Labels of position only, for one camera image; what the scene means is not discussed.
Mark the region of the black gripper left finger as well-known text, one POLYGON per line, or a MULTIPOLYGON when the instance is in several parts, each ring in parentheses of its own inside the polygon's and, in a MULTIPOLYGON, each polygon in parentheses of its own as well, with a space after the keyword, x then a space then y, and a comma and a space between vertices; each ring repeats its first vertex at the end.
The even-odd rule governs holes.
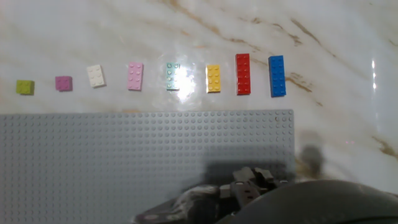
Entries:
POLYGON ((236 198, 239 206, 246 206, 260 196, 257 187, 251 180, 256 176, 249 167, 233 172, 235 181, 231 184, 231 193, 236 198))

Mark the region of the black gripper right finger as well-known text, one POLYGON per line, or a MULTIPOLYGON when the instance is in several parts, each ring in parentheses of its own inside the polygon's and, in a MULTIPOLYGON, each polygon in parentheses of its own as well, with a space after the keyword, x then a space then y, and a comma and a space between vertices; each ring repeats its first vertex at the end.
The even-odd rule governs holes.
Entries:
POLYGON ((256 176, 257 185, 265 189, 274 189, 274 177, 269 170, 255 168, 254 174, 256 176))

